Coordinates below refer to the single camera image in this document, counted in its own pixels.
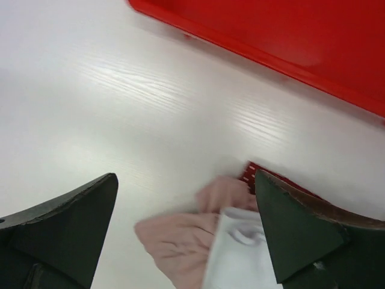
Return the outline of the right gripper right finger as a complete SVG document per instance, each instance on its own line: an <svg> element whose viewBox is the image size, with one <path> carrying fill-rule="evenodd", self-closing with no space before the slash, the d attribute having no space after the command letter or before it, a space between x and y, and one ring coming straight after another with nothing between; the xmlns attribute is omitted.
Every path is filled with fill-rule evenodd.
<svg viewBox="0 0 385 289"><path fill-rule="evenodd" d="M384 288L384 222L343 210L265 170L256 202L284 288Z"/></svg>

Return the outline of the white skirt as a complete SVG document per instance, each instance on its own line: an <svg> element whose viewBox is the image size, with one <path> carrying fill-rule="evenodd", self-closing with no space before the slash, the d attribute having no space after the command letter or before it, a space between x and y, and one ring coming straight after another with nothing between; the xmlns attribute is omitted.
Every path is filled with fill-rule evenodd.
<svg viewBox="0 0 385 289"><path fill-rule="evenodd" d="M282 288L278 284L260 214L228 207L221 210L202 288Z"/></svg>

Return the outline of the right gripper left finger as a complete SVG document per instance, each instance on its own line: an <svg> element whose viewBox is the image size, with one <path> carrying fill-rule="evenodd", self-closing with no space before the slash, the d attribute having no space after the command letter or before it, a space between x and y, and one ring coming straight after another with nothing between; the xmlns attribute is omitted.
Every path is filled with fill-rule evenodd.
<svg viewBox="0 0 385 289"><path fill-rule="evenodd" d="M1 217L1 288L90 288L117 192L107 173Z"/></svg>

